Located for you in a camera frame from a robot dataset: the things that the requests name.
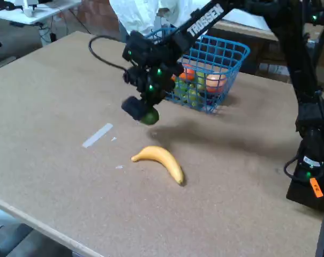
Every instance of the yellow banana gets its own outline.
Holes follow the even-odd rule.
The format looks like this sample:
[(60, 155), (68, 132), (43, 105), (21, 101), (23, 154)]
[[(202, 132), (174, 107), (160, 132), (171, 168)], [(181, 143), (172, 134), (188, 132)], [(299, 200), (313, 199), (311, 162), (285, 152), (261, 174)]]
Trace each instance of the yellow banana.
[(136, 162), (139, 160), (148, 159), (158, 161), (163, 164), (170, 172), (172, 177), (180, 185), (183, 182), (184, 175), (181, 167), (176, 159), (167, 150), (159, 146), (147, 146), (139, 154), (131, 158), (131, 161)]

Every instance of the wooden table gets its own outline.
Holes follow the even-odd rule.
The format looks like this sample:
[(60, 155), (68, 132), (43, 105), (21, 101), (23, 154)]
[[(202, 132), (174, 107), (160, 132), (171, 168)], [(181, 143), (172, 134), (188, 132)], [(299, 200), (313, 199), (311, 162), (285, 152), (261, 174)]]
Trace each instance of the wooden table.
[[(217, 22), (213, 28), (222, 29), (223, 31), (230, 31), (239, 34), (245, 34), (248, 36), (259, 37), (262, 39), (268, 39), (271, 41), (278, 41), (277, 37), (271, 31), (266, 31), (263, 29), (253, 28), (249, 26), (245, 26), (242, 24), (238, 24), (235, 22), (230, 22), (226, 20), (221, 20)], [(312, 24), (305, 24), (305, 32), (310, 34), (310, 40), (316, 42), (319, 40), (319, 37), (323, 31), (324, 27), (317, 25), (313, 26)]]
[[(283, 164), (300, 141), (290, 85), (239, 74), (216, 115), (164, 101), (148, 127), (120, 109), (135, 90), (89, 53), (90, 38), (0, 69), (1, 209), (84, 256), (314, 256), (322, 216), (285, 198)], [(123, 47), (94, 43), (128, 66)], [(174, 154), (184, 187), (130, 161), (147, 145)]]

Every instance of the orange tag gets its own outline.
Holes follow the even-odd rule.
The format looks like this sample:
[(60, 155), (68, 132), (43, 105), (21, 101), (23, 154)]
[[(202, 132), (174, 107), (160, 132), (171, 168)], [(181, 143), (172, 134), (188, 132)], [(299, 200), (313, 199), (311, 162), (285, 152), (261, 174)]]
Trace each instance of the orange tag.
[(311, 178), (310, 182), (311, 182), (313, 191), (314, 191), (315, 195), (317, 196), (317, 198), (322, 197), (323, 193), (320, 189), (320, 186), (319, 186), (317, 180), (315, 178)]

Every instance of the blue wire basket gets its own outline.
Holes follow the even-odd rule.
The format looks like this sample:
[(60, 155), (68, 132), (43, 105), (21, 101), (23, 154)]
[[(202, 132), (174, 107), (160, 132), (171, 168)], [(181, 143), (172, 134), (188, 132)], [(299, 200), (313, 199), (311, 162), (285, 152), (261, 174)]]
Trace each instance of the blue wire basket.
[[(147, 35), (155, 42), (161, 41), (174, 28), (161, 28)], [(226, 98), (244, 59), (248, 46), (202, 35), (185, 53), (180, 62), (185, 71), (174, 77), (175, 89), (166, 99), (192, 109), (212, 113)]]

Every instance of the table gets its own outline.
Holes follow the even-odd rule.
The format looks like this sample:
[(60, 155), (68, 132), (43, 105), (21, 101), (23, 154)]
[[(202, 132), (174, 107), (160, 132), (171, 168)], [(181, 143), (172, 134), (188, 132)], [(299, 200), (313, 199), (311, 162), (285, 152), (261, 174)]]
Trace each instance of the table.
[[(33, 25), (37, 22), (46, 23), (46, 20), (64, 10), (73, 8), (81, 4), (81, 0), (56, 0), (47, 4), (39, 4), (33, 12), (33, 17), (26, 16), (21, 9), (15, 9), (13, 11), (0, 11), (0, 19), (14, 21), (22, 24)], [(39, 29), (41, 42), (43, 46), (46, 46), (50, 41), (48, 24), (45, 29)], [(0, 64), (0, 66), (7, 64), (14, 60), (10, 58)]]
[(39, 4), (33, 12), (33, 17), (26, 16), (21, 9), (2, 10), (0, 11), (0, 19), (32, 25), (80, 4), (81, 0), (56, 0), (46, 4)]
[[(248, 36), (259, 37), (261, 39), (278, 41), (277, 37), (272, 31), (266, 31), (263, 29), (253, 28), (249, 26), (244, 26), (235, 22), (230, 22), (226, 20), (221, 20), (217, 22), (213, 28), (221, 29), (223, 31), (235, 32), (238, 34), (245, 34)], [(305, 24), (305, 32), (310, 34), (310, 40), (312, 42), (317, 42), (324, 27), (321, 25), (313, 26), (312, 24)]]
[[(88, 52), (90, 38), (0, 69), (0, 209), (84, 256), (315, 255), (322, 216), (285, 198), (283, 165), (300, 141), (289, 84), (240, 73), (215, 115), (163, 101), (148, 127), (120, 109), (137, 92)], [(94, 42), (128, 67), (123, 48)], [(130, 161), (147, 145), (174, 154), (184, 187), (158, 163)]]

